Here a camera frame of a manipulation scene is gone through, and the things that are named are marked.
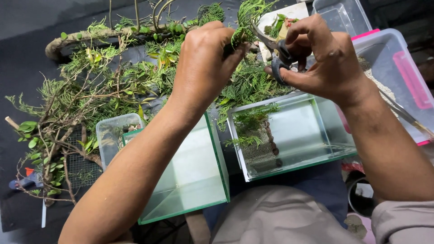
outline sleeve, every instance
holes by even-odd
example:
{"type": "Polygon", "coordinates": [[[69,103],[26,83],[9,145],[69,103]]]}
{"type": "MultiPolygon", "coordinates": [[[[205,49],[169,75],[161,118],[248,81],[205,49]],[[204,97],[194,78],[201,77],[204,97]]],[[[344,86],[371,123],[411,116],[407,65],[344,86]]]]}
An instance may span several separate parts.
{"type": "Polygon", "coordinates": [[[433,243],[434,201],[385,201],[372,213],[377,244],[433,243]]]}

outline scissors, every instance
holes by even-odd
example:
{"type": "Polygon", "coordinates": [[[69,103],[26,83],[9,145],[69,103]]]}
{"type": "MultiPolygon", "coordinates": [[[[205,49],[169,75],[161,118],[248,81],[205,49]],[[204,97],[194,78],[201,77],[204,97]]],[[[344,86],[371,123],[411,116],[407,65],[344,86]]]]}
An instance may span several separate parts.
{"type": "Polygon", "coordinates": [[[399,105],[397,102],[395,102],[389,95],[387,95],[385,92],[383,92],[381,89],[380,93],[383,94],[385,98],[389,100],[390,103],[387,103],[390,109],[394,111],[396,114],[398,114],[401,118],[403,118],[405,121],[410,123],[412,126],[414,126],[416,129],[418,129],[424,136],[428,137],[428,140],[431,142],[434,142],[434,133],[428,129],[427,127],[423,126],[415,117],[411,116],[401,105],[399,105]]]}
{"type": "Polygon", "coordinates": [[[253,29],[250,30],[259,38],[261,42],[265,44],[271,53],[271,70],[273,72],[273,77],[280,85],[288,86],[288,84],[286,84],[280,76],[279,69],[290,69],[290,65],[296,60],[293,59],[291,54],[288,52],[288,49],[286,49],[285,40],[280,40],[276,43],[275,41],[271,40],[269,36],[266,36],[253,22],[250,22],[250,24],[253,26],[253,29]],[[274,53],[275,49],[279,52],[279,57],[277,57],[274,53]]]}

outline left hand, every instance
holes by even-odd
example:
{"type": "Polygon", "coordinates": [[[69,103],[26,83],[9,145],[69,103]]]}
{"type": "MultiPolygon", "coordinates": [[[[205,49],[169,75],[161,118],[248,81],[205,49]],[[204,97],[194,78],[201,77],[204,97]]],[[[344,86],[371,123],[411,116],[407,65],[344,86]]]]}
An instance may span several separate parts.
{"type": "Polygon", "coordinates": [[[248,48],[246,44],[239,45],[223,60],[223,48],[230,44],[234,32],[220,21],[213,21],[187,33],[168,102],[188,109],[191,115],[205,112],[221,93],[248,48]]]}

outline gray clothing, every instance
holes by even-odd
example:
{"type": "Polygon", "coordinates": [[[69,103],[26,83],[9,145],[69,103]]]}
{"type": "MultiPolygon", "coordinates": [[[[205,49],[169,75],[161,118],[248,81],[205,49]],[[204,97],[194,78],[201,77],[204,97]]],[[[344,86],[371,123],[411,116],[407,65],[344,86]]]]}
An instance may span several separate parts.
{"type": "MultiPolygon", "coordinates": [[[[377,244],[434,242],[434,201],[379,204],[372,215],[377,244]]],[[[303,191],[263,186],[236,196],[221,214],[212,244],[364,244],[303,191]]]]}

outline forearm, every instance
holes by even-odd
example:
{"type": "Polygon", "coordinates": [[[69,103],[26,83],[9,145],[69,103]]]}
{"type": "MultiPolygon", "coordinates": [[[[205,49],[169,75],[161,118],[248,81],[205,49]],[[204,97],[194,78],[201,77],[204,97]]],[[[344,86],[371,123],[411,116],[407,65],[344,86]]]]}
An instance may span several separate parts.
{"type": "Polygon", "coordinates": [[[434,200],[434,167],[377,90],[356,107],[342,108],[363,169],[384,200],[434,200]]]}
{"type": "Polygon", "coordinates": [[[200,116],[170,100],[112,160],[74,207],[59,243],[108,243],[139,218],[158,180],[200,116]]]}

